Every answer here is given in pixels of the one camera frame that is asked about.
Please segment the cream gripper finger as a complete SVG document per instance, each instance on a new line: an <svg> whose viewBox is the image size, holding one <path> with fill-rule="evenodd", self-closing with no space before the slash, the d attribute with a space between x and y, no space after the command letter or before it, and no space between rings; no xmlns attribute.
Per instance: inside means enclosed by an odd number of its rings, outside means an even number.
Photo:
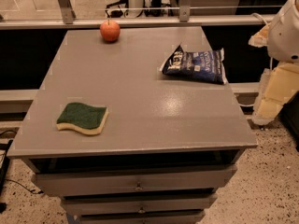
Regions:
<svg viewBox="0 0 299 224"><path fill-rule="evenodd" d="M259 32L249 39L249 44L256 48L266 47L268 45L269 25L266 24Z"/></svg>
<svg viewBox="0 0 299 224"><path fill-rule="evenodd" d="M265 69L253 107L253 123L267 125L273 121L298 91L299 63L279 62L273 70Z"/></svg>

